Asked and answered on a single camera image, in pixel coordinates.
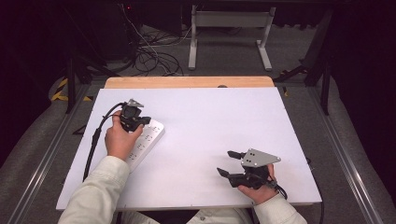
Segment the finger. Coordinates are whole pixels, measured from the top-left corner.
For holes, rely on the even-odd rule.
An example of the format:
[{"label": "finger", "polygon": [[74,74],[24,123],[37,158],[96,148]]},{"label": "finger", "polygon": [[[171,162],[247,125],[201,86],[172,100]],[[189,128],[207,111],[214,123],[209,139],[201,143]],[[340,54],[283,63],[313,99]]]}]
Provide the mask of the finger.
[{"label": "finger", "polygon": [[270,174],[271,178],[275,179],[275,170],[273,164],[268,164],[268,173]]},{"label": "finger", "polygon": [[133,136],[135,136],[135,137],[139,137],[140,134],[142,134],[142,132],[143,132],[143,127],[144,127],[144,125],[143,125],[143,124],[140,124],[140,125],[136,128],[136,130],[134,130],[134,132],[130,133],[130,135],[133,135]]},{"label": "finger", "polygon": [[121,127],[120,114],[121,111],[118,110],[111,116],[113,120],[113,127],[117,127],[117,128]]},{"label": "finger", "polygon": [[243,185],[238,186],[238,189],[239,189],[239,191],[244,193],[246,196],[250,197],[252,189],[250,189],[246,186],[243,186]]},{"label": "finger", "polygon": [[106,134],[105,134],[105,143],[107,144],[107,142],[108,142],[108,138],[109,138],[109,136],[111,135],[111,132],[113,131],[113,128],[111,127],[111,128],[108,128],[107,130],[106,130]]}]

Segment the white paper sheet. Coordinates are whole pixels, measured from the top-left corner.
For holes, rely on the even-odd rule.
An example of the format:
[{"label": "white paper sheet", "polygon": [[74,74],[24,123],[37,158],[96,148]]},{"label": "white paper sheet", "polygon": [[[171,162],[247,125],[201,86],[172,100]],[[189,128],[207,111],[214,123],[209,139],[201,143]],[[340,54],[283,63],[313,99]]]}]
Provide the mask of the white paper sheet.
[{"label": "white paper sheet", "polygon": [[[166,134],[129,176],[119,209],[152,210],[250,206],[251,200],[221,177],[217,167],[243,173],[228,150],[255,148],[278,156],[278,184],[290,203],[321,202],[304,153],[277,88],[103,89],[96,99],[78,152],[65,180],[57,209],[63,210],[82,181],[94,130],[102,116],[134,98],[141,116],[161,122]],[[104,127],[92,160],[106,155]]]}]

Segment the wrist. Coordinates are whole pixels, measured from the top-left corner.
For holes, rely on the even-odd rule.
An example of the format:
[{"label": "wrist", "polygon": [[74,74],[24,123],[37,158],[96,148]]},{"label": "wrist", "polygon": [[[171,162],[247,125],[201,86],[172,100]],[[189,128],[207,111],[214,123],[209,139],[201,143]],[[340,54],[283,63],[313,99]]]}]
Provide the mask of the wrist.
[{"label": "wrist", "polygon": [[268,200],[274,198],[278,193],[279,193],[279,191],[276,189],[269,189],[266,194],[262,195],[260,198],[258,198],[256,200],[254,200],[254,203],[255,204],[265,203]]},{"label": "wrist", "polygon": [[122,161],[126,161],[127,159],[127,155],[125,155],[124,153],[119,153],[119,152],[108,152],[107,156],[112,156],[112,157],[116,157]]}]

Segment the person's left hand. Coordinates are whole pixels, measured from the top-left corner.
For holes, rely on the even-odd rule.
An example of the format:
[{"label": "person's left hand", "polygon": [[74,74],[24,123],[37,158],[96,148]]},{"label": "person's left hand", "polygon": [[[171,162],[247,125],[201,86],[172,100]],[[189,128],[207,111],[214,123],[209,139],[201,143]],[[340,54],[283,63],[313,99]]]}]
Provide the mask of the person's left hand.
[{"label": "person's left hand", "polygon": [[125,161],[136,143],[136,139],[143,132],[143,125],[132,133],[126,132],[120,123],[120,111],[112,116],[113,127],[107,129],[105,143],[107,148],[107,156],[114,156]]}]

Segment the metal rail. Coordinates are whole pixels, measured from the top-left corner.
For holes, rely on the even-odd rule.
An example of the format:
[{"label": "metal rail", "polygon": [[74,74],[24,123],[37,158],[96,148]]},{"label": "metal rail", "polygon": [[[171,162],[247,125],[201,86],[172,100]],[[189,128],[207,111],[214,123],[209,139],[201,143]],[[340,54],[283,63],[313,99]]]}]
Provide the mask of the metal rail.
[{"label": "metal rail", "polygon": [[346,180],[348,181],[352,192],[356,197],[356,200],[367,223],[384,223],[381,216],[376,211],[375,205],[366,187],[364,187],[361,176],[359,175],[352,159],[350,159],[349,154],[345,151],[343,145],[341,144],[340,138],[338,137],[338,134],[332,124],[331,118],[323,113],[318,93],[313,87],[309,87],[308,92],[313,102],[315,103],[315,107],[317,108],[318,113],[320,114],[320,118],[323,121],[324,127],[330,137],[332,149],[334,150],[335,156],[340,162],[340,165],[346,175]]},{"label": "metal rail", "polygon": [[75,106],[69,114],[66,114],[64,116],[61,125],[59,126],[55,136],[52,138],[51,143],[49,144],[46,154],[37,166],[37,169],[33,173],[32,178],[28,186],[26,187],[26,190],[22,194],[20,201],[18,202],[16,208],[14,209],[14,212],[9,218],[7,222],[8,224],[17,224],[23,222],[23,219],[25,218],[30,205],[35,199],[35,196],[37,195],[38,190],[40,189],[41,184],[43,183],[44,178],[46,177],[50,166],[52,165],[52,162],[59,150],[61,143],[64,140],[65,131],[67,130],[67,127],[69,126],[72,118],[76,114],[78,106],[86,95],[88,88],[89,85],[82,85],[82,87],[79,89],[77,97],[78,100]]}]

